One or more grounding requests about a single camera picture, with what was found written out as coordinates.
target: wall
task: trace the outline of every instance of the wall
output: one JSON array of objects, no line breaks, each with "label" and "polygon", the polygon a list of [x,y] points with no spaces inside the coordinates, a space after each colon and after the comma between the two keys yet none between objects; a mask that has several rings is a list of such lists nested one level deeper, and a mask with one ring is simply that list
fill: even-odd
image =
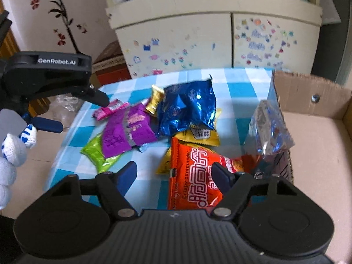
[{"label": "wall", "polygon": [[[52,0],[3,0],[13,21],[12,31],[21,51],[74,52],[62,17],[48,13],[58,8]],[[63,0],[78,49],[94,60],[116,34],[108,24],[106,0]]]}]

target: brown box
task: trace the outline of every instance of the brown box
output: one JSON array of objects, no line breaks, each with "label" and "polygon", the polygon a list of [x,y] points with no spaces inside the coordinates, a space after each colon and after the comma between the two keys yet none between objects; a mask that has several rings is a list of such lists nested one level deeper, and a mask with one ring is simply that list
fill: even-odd
[{"label": "brown box", "polygon": [[[296,145],[290,149],[294,184],[333,219],[327,251],[352,260],[352,92],[324,78],[276,72],[274,84]],[[312,96],[319,95],[313,103]]]},{"label": "brown box", "polygon": [[92,72],[101,85],[131,79],[118,41],[110,43],[95,60]]}]

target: floor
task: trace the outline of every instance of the floor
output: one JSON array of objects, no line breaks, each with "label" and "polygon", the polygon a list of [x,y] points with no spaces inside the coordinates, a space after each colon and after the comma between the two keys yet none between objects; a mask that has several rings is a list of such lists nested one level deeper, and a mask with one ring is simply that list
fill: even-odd
[{"label": "floor", "polygon": [[0,214],[17,218],[23,210],[43,194],[43,187],[50,168],[65,136],[66,132],[56,134],[38,131],[37,145],[28,150],[26,163],[17,168],[17,178],[11,188],[12,198]]}]

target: blue checkered tablecloth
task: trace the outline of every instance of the blue checkered tablecloth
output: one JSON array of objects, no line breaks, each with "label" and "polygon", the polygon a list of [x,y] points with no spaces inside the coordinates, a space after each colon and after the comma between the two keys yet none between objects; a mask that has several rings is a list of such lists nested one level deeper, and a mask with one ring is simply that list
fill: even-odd
[{"label": "blue checkered tablecloth", "polygon": [[[219,154],[230,158],[243,154],[242,144],[247,135],[253,112],[261,99],[268,99],[271,90],[271,70],[257,68],[206,69],[173,72],[139,79],[131,79],[101,88],[110,98],[138,102],[151,96],[151,86],[166,87],[171,84],[213,78],[216,105],[222,108],[217,121],[221,146],[214,148]],[[85,102],[78,112],[60,151],[57,154],[45,190],[49,189],[68,174],[77,174],[80,179],[94,178],[96,168],[80,153],[86,143],[103,131],[106,120],[97,122],[92,118],[98,106]],[[137,179],[126,194],[126,199],[137,210],[165,209],[168,195],[168,176],[155,173],[170,140],[153,143],[145,153],[136,149],[126,152],[112,166],[116,172],[127,162],[135,161],[138,167]],[[98,204],[95,196],[84,196],[84,200]]]}]

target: clear plastic bag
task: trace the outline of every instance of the clear plastic bag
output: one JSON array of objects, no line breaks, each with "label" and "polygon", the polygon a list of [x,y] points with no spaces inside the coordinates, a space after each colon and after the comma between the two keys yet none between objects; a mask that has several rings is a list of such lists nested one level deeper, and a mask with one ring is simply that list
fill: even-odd
[{"label": "clear plastic bag", "polygon": [[64,131],[67,131],[82,103],[81,99],[73,97],[71,94],[57,95],[55,100],[50,103],[49,112],[52,114],[52,119],[60,121],[64,126]]}]

